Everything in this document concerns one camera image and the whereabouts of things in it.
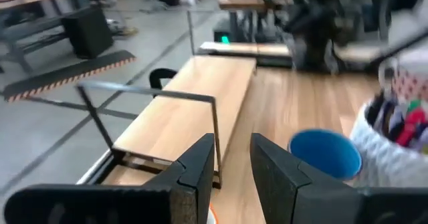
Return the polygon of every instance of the white woven basket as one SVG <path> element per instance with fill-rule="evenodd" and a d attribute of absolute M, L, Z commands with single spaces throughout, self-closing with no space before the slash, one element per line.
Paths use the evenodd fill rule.
<path fill-rule="evenodd" d="M 366 120 L 365 104 L 350 134 L 362 157 L 354 187 L 428 187 L 428 156 L 392 143 Z"/>

